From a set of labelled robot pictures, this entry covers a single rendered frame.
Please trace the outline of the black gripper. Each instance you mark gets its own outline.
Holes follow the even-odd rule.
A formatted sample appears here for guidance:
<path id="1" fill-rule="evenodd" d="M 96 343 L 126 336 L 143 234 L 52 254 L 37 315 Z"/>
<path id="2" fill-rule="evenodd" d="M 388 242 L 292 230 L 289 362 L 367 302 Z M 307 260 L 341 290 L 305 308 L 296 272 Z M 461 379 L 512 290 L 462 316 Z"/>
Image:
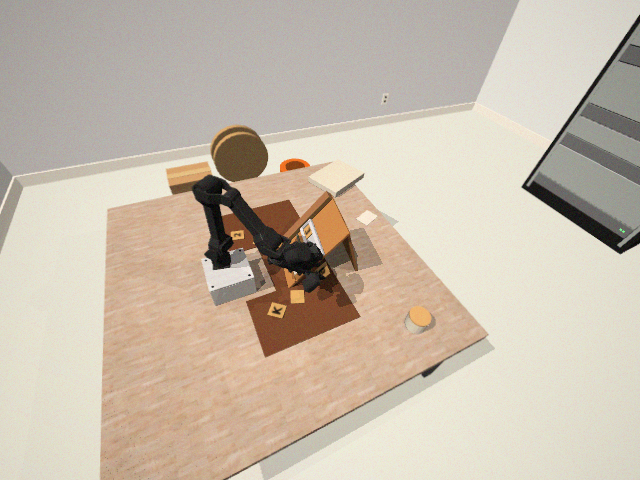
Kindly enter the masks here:
<path id="1" fill-rule="evenodd" d="M 313 264 L 314 267 L 320 267 L 321 264 L 319 262 Z M 288 272 L 295 271 L 300 276 L 304 274 L 306 278 L 302 281 L 304 291 L 311 293 L 315 288 L 320 285 L 320 280 L 324 280 L 326 277 L 318 274 L 318 271 L 311 271 L 310 268 L 303 265 L 303 263 L 294 264 L 292 268 L 288 269 Z"/>

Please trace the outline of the small white jar with orange lid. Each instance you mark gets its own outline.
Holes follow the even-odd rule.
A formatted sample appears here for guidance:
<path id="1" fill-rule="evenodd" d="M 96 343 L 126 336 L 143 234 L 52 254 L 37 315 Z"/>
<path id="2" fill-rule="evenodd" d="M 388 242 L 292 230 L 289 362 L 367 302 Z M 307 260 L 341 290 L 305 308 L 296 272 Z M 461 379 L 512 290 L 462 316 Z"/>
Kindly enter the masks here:
<path id="1" fill-rule="evenodd" d="M 405 326 L 413 334 L 422 334 L 431 323 L 431 314 L 423 307 L 413 307 L 406 319 Z"/>

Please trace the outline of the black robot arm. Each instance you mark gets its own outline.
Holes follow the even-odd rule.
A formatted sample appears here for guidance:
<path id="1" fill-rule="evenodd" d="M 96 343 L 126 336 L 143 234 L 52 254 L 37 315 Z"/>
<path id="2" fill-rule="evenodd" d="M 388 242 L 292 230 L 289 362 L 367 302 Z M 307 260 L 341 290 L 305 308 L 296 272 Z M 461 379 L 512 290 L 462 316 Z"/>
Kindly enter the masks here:
<path id="1" fill-rule="evenodd" d="M 222 189 L 227 191 L 223 195 Z M 192 192 L 196 201 L 203 205 L 206 216 L 210 239 L 204 255 L 211 260 L 213 270 L 230 268 L 231 257 L 228 250 L 234 244 L 232 237 L 225 233 L 219 204 L 229 207 L 248 229 L 260 253 L 268 256 L 269 265 L 290 269 L 294 264 L 302 262 L 312 269 L 313 264 L 323 259 L 316 243 L 299 244 L 295 241 L 290 244 L 290 239 L 266 226 L 241 197 L 239 190 L 231 187 L 226 180 L 208 174 L 192 186 Z M 281 243 L 283 244 L 280 246 Z"/>

